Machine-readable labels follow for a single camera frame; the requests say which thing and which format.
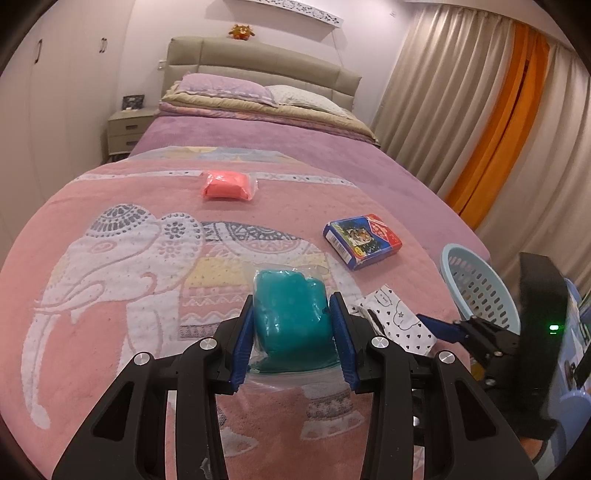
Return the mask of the purple pillow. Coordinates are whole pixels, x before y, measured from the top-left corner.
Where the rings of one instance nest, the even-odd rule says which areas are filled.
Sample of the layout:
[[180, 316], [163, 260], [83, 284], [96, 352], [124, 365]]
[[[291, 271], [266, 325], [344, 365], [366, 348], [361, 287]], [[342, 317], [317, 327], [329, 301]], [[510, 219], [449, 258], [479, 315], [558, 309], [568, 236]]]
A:
[[187, 93], [211, 98], [250, 101], [276, 107], [270, 90], [245, 79], [205, 73], [187, 73], [176, 87], [178, 93]]

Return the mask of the beige curtain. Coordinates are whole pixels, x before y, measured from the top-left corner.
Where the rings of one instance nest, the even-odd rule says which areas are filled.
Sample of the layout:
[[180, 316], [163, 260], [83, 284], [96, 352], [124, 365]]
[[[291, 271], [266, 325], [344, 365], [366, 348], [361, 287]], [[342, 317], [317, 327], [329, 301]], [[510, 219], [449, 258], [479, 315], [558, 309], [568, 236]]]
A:
[[572, 49], [494, 11], [421, 6], [374, 129], [383, 151], [446, 203], [495, 107], [518, 23], [543, 34], [550, 47], [542, 99], [505, 185], [472, 230], [509, 286], [517, 283], [519, 254], [531, 252], [550, 257], [588, 290], [590, 74]]

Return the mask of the white patterned pillow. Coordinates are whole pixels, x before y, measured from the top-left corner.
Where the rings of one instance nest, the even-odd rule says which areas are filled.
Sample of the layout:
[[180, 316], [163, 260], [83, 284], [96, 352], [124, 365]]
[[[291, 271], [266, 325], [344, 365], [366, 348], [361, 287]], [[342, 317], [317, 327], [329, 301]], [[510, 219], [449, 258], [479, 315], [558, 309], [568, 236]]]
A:
[[281, 106], [294, 106], [346, 117], [346, 111], [329, 98], [317, 93], [298, 89], [290, 85], [271, 85], [266, 87], [273, 99]]

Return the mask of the pink elephant blanket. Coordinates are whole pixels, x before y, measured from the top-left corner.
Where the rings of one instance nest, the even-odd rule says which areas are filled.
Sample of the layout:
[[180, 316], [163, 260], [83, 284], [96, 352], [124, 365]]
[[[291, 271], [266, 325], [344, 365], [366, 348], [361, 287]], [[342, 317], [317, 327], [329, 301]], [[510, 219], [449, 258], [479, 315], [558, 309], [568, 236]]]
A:
[[[204, 199], [207, 171], [252, 175], [252, 201]], [[322, 236], [375, 214], [397, 254], [349, 270]], [[171, 149], [99, 167], [29, 220], [1, 270], [1, 414], [50, 476], [74, 433], [139, 352], [165, 357], [242, 310], [259, 266], [315, 268], [353, 305], [383, 285], [414, 312], [458, 312], [435, 262], [381, 204], [338, 175], [279, 153], [229, 160]]]

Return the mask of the teal clay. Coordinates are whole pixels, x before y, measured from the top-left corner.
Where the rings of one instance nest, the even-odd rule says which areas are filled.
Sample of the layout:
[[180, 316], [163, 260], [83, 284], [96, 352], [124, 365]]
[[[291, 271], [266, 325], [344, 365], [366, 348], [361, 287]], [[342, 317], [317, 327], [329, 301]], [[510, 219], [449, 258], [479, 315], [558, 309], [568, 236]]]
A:
[[327, 287], [315, 268], [263, 268], [253, 276], [254, 352], [250, 368], [276, 375], [339, 363]]

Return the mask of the small picture frame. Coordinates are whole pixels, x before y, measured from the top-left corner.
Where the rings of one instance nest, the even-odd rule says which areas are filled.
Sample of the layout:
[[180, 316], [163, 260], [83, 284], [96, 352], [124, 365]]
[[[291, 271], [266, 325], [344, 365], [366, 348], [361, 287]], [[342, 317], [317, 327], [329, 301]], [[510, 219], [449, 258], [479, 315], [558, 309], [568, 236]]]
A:
[[144, 96], [139, 95], [126, 95], [122, 97], [121, 110], [140, 110], [143, 108]]

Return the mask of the yellow plush toy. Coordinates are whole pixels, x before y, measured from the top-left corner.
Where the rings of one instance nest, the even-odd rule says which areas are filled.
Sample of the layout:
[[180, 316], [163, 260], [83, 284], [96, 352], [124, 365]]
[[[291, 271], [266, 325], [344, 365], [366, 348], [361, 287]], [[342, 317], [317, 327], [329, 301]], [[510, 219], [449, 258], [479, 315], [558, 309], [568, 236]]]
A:
[[228, 35], [235, 40], [247, 41], [254, 37], [256, 33], [253, 32], [250, 25], [235, 24], [229, 30]]

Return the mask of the orange curtain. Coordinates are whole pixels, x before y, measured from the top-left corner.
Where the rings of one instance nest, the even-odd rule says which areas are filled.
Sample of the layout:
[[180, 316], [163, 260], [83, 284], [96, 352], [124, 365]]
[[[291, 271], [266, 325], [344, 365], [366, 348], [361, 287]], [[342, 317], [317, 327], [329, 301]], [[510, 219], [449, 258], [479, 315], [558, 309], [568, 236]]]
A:
[[546, 37], [518, 23], [504, 83], [488, 124], [446, 203], [473, 230], [494, 205], [533, 128], [549, 60]]

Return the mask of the light blue plastic basket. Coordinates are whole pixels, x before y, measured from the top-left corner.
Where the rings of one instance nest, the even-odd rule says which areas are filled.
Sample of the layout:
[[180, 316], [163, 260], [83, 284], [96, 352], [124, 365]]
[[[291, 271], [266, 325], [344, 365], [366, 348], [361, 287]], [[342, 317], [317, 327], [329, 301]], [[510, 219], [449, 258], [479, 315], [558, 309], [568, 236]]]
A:
[[520, 316], [509, 290], [479, 255], [459, 244], [448, 244], [441, 252], [440, 273], [463, 320], [478, 317], [520, 334]]

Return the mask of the white wardrobe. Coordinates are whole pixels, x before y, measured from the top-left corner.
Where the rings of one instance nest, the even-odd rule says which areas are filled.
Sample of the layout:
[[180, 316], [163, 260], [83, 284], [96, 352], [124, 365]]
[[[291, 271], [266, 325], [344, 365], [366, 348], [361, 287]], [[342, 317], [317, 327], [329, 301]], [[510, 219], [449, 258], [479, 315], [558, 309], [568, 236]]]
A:
[[54, 193], [105, 157], [133, 6], [56, 2], [2, 73], [2, 251]]

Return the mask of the red blue playing card box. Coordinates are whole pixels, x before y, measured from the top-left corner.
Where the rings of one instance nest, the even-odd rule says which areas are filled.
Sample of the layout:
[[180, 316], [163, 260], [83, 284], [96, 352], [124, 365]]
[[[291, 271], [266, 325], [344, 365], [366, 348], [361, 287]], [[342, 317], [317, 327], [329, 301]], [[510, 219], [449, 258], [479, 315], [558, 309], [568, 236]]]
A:
[[375, 214], [331, 221], [322, 236], [352, 271], [381, 262], [403, 247], [402, 240]]

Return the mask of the pink clay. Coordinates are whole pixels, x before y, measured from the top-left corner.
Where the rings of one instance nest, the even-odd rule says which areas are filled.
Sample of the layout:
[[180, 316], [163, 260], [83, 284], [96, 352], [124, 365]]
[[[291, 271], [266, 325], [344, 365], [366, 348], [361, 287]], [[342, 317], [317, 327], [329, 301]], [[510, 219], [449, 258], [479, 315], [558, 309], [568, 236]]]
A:
[[252, 201], [258, 190], [259, 185], [252, 175], [235, 171], [207, 171], [202, 197]]

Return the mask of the beige padded headboard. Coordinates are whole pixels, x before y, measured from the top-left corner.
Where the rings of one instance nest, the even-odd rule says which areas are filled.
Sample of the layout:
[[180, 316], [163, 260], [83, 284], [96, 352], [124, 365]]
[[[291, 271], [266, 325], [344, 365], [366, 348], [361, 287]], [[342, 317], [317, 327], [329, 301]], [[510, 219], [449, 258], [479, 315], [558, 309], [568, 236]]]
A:
[[362, 77], [310, 55], [259, 42], [197, 36], [170, 40], [161, 90], [187, 73], [249, 80], [263, 86], [290, 85], [329, 98], [351, 111]]

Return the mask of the white carved wall shelf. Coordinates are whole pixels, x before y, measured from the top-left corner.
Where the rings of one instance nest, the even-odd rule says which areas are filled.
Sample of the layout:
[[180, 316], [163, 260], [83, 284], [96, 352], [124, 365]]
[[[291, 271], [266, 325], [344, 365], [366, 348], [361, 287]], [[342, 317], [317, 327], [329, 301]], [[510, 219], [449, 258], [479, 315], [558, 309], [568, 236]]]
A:
[[332, 14], [328, 11], [322, 10], [318, 7], [310, 4], [294, 1], [294, 0], [247, 0], [250, 3], [256, 3], [260, 5], [266, 5], [273, 8], [283, 9], [289, 12], [293, 12], [298, 15], [315, 19], [319, 22], [329, 25], [332, 28], [341, 28], [344, 24], [344, 19], [338, 15]]

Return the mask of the white patterned paper wrapper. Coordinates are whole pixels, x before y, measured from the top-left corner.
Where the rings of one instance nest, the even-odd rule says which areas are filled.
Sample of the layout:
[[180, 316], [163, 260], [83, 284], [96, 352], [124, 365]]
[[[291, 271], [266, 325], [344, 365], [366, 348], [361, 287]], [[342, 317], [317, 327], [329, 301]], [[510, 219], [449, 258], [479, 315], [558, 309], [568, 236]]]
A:
[[352, 311], [366, 318], [377, 335], [407, 352], [429, 356], [437, 342], [435, 335], [388, 285], [356, 301]]

